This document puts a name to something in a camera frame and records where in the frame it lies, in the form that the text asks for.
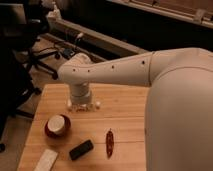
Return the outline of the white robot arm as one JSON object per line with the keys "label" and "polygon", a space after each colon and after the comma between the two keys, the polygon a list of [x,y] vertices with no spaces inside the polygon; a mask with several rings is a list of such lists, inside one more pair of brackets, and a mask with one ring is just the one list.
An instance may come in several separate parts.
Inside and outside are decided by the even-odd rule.
{"label": "white robot arm", "polygon": [[73,104],[91,102],[91,83],[147,87],[147,171],[213,171],[213,52],[179,48],[100,63],[78,53],[58,74]]}

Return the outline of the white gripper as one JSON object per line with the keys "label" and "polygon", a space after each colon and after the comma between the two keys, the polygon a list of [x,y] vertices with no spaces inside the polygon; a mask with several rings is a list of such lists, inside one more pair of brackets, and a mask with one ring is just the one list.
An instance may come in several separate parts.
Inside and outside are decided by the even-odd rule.
{"label": "white gripper", "polygon": [[96,101],[95,103],[81,103],[71,99],[67,100],[67,109],[71,112],[89,112],[94,110],[99,110],[101,107],[101,103]]}

